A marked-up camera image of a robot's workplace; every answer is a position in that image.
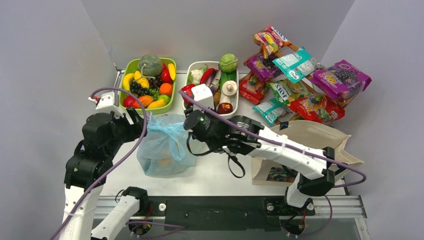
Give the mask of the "light blue plastic bag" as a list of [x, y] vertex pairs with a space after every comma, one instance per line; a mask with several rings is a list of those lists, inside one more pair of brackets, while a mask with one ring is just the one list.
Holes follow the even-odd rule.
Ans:
[[185, 119], [180, 114], [149, 117], [147, 134], [136, 155], [146, 176], [176, 175], [196, 165], [197, 157], [187, 149]]

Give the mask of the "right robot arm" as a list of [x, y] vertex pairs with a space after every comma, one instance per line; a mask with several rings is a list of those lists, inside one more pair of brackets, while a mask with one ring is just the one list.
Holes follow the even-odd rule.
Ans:
[[286, 135], [278, 135], [268, 127], [246, 116], [220, 120], [206, 112], [186, 113], [183, 124], [188, 138], [205, 143], [210, 153], [226, 154], [228, 162], [240, 166], [237, 156], [251, 156], [273, 161], [297, 172], [282, 201], [283, 209], [296, 214], [335, 186], [335, 172], [327, 160], [334, 159], [334, 149], [309, 148]]

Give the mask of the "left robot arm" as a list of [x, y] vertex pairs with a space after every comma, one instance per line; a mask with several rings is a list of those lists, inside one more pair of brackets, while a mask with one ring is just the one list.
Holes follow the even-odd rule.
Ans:
[[113, 159], [128, 142], [141, 143], [147, 117], [128, 107], [123, 116], [114, 111], [95, 113], [82, 127], [83, 139], [65, 165], [63, 221], [52, 239], [89, 240], [95, 209], [107, 175], [118, 165]]

